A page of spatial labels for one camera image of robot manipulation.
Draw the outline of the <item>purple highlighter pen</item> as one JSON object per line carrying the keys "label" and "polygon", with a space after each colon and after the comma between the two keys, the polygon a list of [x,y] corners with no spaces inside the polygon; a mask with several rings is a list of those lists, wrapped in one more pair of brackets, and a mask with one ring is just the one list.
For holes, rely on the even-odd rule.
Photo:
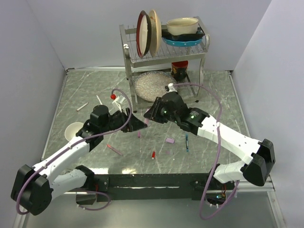
{"label": "purple highlighter pen", "polygon": [[147,118],[144,118],[144,123],[146,124],[146,125],[148,125],[149,124],[149,119],[147,119]]}

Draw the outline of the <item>purple highlighter cap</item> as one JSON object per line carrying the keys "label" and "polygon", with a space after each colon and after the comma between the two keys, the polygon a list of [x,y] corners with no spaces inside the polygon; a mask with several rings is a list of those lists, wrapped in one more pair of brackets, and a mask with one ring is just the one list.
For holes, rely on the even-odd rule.
{"label": "purple highlighter cap", "polygon": [[171,144],[175,143],[175,140],[172,139],[172,138],[166,138],[165,141],[166,141],[167,143],[171,143]]}

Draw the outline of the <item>blue pen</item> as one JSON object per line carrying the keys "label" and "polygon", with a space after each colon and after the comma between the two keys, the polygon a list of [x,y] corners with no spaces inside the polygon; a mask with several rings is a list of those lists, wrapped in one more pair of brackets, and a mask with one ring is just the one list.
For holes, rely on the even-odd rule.
{"label": "blue pen", "polygon": [[186,151],[189,152],[189,136],[188,136],[188,134],[185,135],[185,141],[186,141]]}

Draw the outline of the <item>clear pen cap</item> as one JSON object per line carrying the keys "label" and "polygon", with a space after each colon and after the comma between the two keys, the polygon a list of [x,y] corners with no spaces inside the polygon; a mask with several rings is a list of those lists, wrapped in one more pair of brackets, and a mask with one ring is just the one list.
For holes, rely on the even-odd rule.
{"label": "clear pen cap", "polygon": [[80,106],[79,108],[76,109],[77,112],[79,112],[81,109],[83,109],[84,107],[86,107],[89,104],[89,102],[83,104],[82,106]]}

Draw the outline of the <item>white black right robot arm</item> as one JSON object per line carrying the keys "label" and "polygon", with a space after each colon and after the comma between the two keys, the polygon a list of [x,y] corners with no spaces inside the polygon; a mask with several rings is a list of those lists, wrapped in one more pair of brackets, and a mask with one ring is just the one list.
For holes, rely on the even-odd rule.
{"label": "white black right robot arm", "polygon": [[161,124],[176,123],[182,130],[211,140],[240,159],[238,162],[216,165],[214,173],[208,177],[208,184],[213,189],[238,180],[247,180],[262,187],[275,164],[274,145],[270,140],[252,139],[217,122],[199,108],[187,107],[177,92],[157,97],[144,117]]}

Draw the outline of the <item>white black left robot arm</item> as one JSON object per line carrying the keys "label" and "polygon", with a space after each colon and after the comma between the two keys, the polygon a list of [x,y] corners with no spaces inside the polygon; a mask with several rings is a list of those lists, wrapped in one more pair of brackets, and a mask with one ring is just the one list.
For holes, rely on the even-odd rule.
{"label": "white black left robot arm", "polygon": [[104,135],[117,131],[130,133],[146,127],[147,124],[135,117],[130,108],[110,114],[107,106],[95,106],[89,119],[69,143],[34,166],[23,165],[18,170],[11,192],[17,212],[38,215],[56,197],[73,189],[96,194],[98,183],[89,168],[80,165],[64,175],[62,171],[91,152]]}

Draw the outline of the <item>red purple pen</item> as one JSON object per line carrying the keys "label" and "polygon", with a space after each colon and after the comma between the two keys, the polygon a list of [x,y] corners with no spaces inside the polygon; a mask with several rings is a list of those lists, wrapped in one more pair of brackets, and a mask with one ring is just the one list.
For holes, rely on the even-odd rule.
{"label": "red purple pen", "polygon": [[118,155],[123,156],[123,154],[118,149],[115,149],[114,147],[112,147],[112,146],[110,146],[108,144],[106,146],[107,146],[107,148],[109,148],[113,152],[117,153]]}

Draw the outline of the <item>speckled glass plate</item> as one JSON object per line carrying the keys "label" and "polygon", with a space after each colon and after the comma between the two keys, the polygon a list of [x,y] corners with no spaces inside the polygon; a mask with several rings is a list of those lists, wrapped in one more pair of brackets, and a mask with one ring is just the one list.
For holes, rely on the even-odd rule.
{"label": "speckled glass plate", "polygon": [[156,97],[162,97],[167,93],[165,87],[177,81],[163,71],[149,71],[135,78],[133,85],[136,94],[143,100],[154,102]]}

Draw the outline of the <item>red black cup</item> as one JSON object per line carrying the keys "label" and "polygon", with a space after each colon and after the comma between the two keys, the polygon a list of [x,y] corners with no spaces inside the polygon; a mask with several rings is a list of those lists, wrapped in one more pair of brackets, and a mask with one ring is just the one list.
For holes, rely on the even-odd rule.
{"label": "red black cup", "polygon": [[182,81],[187,76],[188,61],[172,62],[171,75],[176,81]]}

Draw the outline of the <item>beige plate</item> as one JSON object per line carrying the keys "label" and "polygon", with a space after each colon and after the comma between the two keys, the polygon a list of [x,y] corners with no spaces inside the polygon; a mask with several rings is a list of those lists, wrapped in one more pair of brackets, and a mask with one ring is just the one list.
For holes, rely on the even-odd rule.
{"label": "beige plate", "polygon": [[151,36],[151,44],[150,44],[150,55],[155,57],[162,41],[162,27],[161,21],[159,16],[157,15],[156,11],[152,9],[149,12],[149,17],[152,26],[152,36]]}

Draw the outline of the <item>red rimmed black plate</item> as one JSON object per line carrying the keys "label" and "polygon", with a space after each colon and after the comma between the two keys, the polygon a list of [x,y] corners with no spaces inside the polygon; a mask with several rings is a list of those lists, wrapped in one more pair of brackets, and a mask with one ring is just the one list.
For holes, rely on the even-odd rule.
{"label": "red rimmed black plate", "polygon": [[143,58],[150,49],[152,26],[148,14],[142,10],[139,14],[136,27],[136,49],[140,58]]}

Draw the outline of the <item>black base bar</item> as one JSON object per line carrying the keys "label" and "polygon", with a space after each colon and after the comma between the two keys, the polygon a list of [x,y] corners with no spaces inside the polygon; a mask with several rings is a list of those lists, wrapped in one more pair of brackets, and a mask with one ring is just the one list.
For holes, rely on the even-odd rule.
{"label": "black base bar", "polygon": [[97,174],[98,190],[113,200],[200,200],[208,173]]}

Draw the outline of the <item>black square dish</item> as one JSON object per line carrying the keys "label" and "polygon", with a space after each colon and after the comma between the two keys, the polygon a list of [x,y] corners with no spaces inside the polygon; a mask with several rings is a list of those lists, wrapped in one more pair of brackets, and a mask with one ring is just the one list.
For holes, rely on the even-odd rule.
{"label": "black square dish", "polygon": [[172,35],[171,33],[168,32],[167,29],[162,29],[161,36],[171,41],[187,42],[187,41],[196,41],[202,39],[205,36],[205,33],[202,31],[201,28],[198,28],[197,32],[194,34]]}

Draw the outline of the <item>cream ceramic bowl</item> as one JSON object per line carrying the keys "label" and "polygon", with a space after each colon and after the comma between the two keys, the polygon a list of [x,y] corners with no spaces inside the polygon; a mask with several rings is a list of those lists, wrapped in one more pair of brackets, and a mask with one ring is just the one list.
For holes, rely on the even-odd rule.
{"label": "cream ceramic bowl", "polygon": [[198,29],[197,18],[177,18],[167,21],[167,30],[172,35],[195,34]]}

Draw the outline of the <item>aluminium frame rail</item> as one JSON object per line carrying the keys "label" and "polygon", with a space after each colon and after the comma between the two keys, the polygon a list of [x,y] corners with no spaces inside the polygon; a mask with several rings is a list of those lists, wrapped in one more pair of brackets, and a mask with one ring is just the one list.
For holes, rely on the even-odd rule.
{"label": "aluminium frame rail", "polygon": [[240,181],[237,190],[240,192],[268,192],[275,191],[275,188],[271,181],[267,181],[262,187],[253,185],[248,181]]}

